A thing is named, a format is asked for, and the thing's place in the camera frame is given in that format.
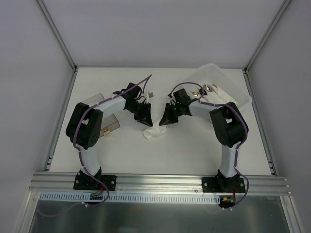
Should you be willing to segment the white paper napkin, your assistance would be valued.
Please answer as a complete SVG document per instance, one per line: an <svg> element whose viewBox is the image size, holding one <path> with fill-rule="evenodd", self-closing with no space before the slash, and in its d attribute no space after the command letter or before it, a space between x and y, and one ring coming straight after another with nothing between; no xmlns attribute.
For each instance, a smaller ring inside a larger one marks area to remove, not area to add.
<svg viewBox="0 0 311 233"><path fill-rule="evenodd" d="M147 140L158 138L167 132L166 126L152 126L143 131L143 135Z"/></svg>

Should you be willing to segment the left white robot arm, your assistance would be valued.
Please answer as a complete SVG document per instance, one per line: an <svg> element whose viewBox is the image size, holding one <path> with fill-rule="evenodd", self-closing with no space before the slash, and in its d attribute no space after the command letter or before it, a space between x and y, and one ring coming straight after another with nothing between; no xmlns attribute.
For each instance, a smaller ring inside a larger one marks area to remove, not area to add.
<svg viewBox="0 0 311 233"><path fill-rule="evenodd" d="M76 104L66 128L66 136L78 150L81 169L76 176L75 189L99 189L104 183L98 155L93 148L98 142L102 121L116 112L127 110L134 120L152 127L151 104L144 88L129 83L126 89L115 91L112 97L97 103Z"/></svg>

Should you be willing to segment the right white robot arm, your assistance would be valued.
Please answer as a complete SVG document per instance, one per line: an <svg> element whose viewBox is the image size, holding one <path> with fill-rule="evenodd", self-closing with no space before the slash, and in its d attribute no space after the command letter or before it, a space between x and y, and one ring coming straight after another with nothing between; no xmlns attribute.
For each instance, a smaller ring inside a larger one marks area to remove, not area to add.
<svg viewBox="0 0 311 233"><path fill-rule="evenodd" d="M248 126L233 102L212 104L191 98L180 89L169 95L173 101L166 103L160 126L178 122L180 116L204 117L211 121L216 138L222 145L221 165L213 178L202 178L204 193L245 193L247 186L237 169L239 148L246 141Z"/></svg>

